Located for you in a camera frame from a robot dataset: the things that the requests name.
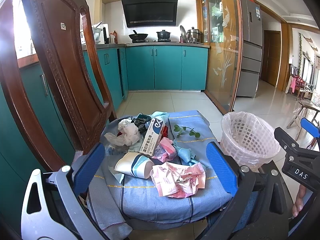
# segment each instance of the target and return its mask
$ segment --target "brown door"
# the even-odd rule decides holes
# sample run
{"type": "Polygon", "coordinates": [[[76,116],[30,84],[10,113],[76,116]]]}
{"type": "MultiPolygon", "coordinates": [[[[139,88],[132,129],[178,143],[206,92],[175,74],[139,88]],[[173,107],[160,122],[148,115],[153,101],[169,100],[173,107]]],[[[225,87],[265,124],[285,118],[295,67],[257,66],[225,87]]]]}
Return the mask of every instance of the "brown door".
{"type": "Polygon", "coordinates": [[[264,31],[264,50],[261,79],[276,86],[281,53],[281,32],[264,31]]]}

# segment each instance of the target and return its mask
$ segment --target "cabinet handle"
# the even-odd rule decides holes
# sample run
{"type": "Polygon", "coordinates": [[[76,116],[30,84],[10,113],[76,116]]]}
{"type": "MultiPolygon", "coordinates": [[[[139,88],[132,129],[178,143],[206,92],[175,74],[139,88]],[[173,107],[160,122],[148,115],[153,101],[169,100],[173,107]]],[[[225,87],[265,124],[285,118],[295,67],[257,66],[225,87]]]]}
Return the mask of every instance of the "cabinet handle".
{"type": "Polygon", "coordinates": [[[47,86],[45,85],[45,76],[42,74],[40,75],[41,79],[42,79],[42,82],[43,82],[43,86],[44,86],[44,95],[47,97],[48,96],[48,90],[47,90],[47,86]]]}

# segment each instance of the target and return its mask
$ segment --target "finger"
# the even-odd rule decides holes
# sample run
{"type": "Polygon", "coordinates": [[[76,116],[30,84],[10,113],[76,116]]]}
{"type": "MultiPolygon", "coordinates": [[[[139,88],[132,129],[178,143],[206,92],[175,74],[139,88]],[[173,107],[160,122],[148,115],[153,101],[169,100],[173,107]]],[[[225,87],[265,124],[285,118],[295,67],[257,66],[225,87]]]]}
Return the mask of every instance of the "finger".
{"type": "Polygon", "coordinates": [[[305,186],[303,186],[303,185],[300,185],[300,187],[299,187],[299,197],[300,198],[303,198],[304,196],[305,196],[305,194],[306,194],[306,187],[305,186]]]}
{"type": "Polygon", "coordinates": [[[297,207],[296,207],[295,205],[293,205],[293,207],[292,207],[292,215],[293,215],[294,217],[298,216],[297,207]]]}
{"type": "Polygon", "coordinates": [[[295,204],[297,211],[300,212],[303,209],[303,201],[301,198],[297,198],[295,204]]]}

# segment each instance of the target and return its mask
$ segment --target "trash can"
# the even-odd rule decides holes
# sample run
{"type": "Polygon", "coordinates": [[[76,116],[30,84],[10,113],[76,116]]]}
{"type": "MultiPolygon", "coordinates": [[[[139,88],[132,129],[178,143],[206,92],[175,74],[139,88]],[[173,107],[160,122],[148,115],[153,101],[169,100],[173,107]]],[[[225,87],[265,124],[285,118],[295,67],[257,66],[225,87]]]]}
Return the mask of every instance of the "trash can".
{"type": "Polygon", "coordinates": [[[264,163],[280,151],[274,129],[263,119],[247,112],[230,112],[221,121],[220,146],[239,166],[246,165],[257,172],[264,163]]]}

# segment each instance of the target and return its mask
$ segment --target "crumpled pink packaging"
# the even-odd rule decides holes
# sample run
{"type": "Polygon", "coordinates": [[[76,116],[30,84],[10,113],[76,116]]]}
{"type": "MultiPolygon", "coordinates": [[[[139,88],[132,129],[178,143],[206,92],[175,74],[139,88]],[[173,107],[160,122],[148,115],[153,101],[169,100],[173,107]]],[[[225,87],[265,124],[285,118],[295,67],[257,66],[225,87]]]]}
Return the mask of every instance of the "crumpled pink packaging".
{"type": "Polygon", "coordinates": [[[150,176],[160,197],[186,198],[205,185],[205,171],[201,163],[192,166],[168,162],[154,165],[150,176]]]}
{"type": "Polygon", "coordinates": [[[163,137],[155,149],[155,153],[152,158],[157,159],[162,163],[172,161],[177,156],[176,149],[172,146],[172,143],[172,140],[167,137],[163,137]]]}

